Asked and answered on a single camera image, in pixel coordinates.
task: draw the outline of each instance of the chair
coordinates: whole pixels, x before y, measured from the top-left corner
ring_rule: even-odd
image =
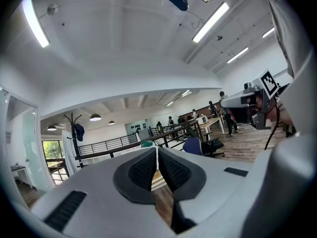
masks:
[[[221,147],[223,147],[223,143],[218,138],[200,143],[199,138],[189,137],[183,145],[183,150],[187,153],[215,158],[218,155],[224,156],[224,153],[214,153]]]
[[[209,157],[215,158],[216,156],[222,155],[224,157],[224,153],[214,153],[217,149],[224,147],[223,143],[219,140],[219,138],[213,138],[206,142],[201,143],[203,155],[209,154]]]
[[[197,137],[189,137],[183,145],[183,150],[187,153],[196,155],[203,155],[202,146],[200,140]]]

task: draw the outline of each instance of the doorway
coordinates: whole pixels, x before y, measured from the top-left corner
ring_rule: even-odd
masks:
[[[5,103],[6,161],[23,200],[31,207],[48,190],[36,144],[36,108],[9,95]]]

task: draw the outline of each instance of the metal railing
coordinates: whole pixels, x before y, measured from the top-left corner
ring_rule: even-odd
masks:
[[[55,185],[58,185],[68,179],[69,173],[64,158],[46,159],[45,161]]]
[[[79,146],[80,155],[100,153],[138,142],[136,134],[123,136],[95,144]]]
[[[180,144],[185,143],[188,137],[198,137],[203,142],[204,138],[202,135],[202,131],[198,125],[198,121],[192,121],[192,122],[185,122],[170,126],[164,126],[161,127],[161,130],[158,131],[157,128],[153,128],[152,134],[157,135],[154,138],[151,138],[151,140],[156,141],[160,138],[163,138],[164,143],[159,144],[159,147],[165,146],[170,147],[168,143],[172,141],[177,141],[179,143],[172,145],[170,148],[174,148]]]
[[[180,143],[177,143],[176,145],[171,146],[171,148],[176,147],[177,145],[180,145],[182,143],[184,143],[186,140],[186,136],[191,136],[191,137],[198,137],[200,138],[200,140],[203,142],[204,138],[202,135],[202,131],[198,125],[198,121],[194,121],[194,122],[187,122],[187,123],[181,123],[181,124],[176,124],[173,125],[174,127],[177,127],[176,129],[165,129],[163,131],[167,131],[164,132],[162,134],[159,134],[157,136],[151,137],[149,138],[149,140],[152,141],[156,141],[160,138],[163,138],[164,143],[159,144],[159,147],[169,147],[169,143],[172,141],[180,141]],[[104,155],[110,155],[111,158],[114,157],[114,153],[116,152],[120,152],[123,150],[127,150],[136,146],[139,146],[141,144],[141,142],[135,142],[133,144],[128,144],[128,145],[124,145],[115,149],[111,149],[108,151],[103,151],[103,152],[96,152],[96,153],[91,153],[91,154],[86,154],[86,155],[82,155],[81,156],[81,160],[85,160],[85,159],[90,159],[90,158],[96,158],[96,157],[100,157],[100,156],[104,156]]]

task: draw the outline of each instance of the coat rack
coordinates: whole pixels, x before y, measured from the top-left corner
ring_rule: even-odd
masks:
[[[76,152],[76,156],[77,156],[77,159],[79,161],[79,165],[80,165],[80,168],[83,168],[84,165],[83,163],[81,162],[81,156],[79,154],[79,150],[78,150],[78,145],[77,145],[77,136],[76,136],[76,131],[75,131],[75,122],[78,118],[81,117],[81,115],[79,117],[77,117],[75,119],[75,121],[73,120],[73,112],[71,113],[71,119],[69,119],[66,115],[64,115],[70,122],[70,125],[71,125],[71,135],[72,135],[72,138],[69,138],[67,137],[68,139],[72,139],[73,140],[73,143],[74,143],[74,148],[75,148],[75,152]]]

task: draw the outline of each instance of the desk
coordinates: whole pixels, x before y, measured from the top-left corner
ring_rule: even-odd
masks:
[[[208,120],[208,122],[206,122],[206,123],[204,123],[202,125],[199,125],[199,127],[200,127],[200,129],[205,129],[206,133],[209,133],[210,132],[210,126],[212,124],[214,124],[215,122],[219,122],[221,130],[222,130],[222,134],[224,134],[224,130],[223,130],[223,126],[222,126],[222,122],[221,122],[221,118],[220,117],[212,118],[212,119]]]
[[[19,173],[19,172],[24,172],[24,174],[25,174],[25,176],[26,176],[26,179],[28,180],[29,186],[30,186],[31,188],[33,188],[33,187],[32,187],[32,184],[31,184],[31,180],[30,180],[30,178],[29,178],[29,175],[28,175],[28,173],[26,172],[26,168],[25,168],[24,166],[17,166],[17,165],[11,166],[11,171],[12,171],[12,172],[13,172],[13,171],[17,171],[17,172],[18,172],[18,176],[19,176],[19,179],[20,179],[21,183],[23,183],[23,181],[22,181],[22,179],[21,179],[21,177],[20,177],[20,173]]]

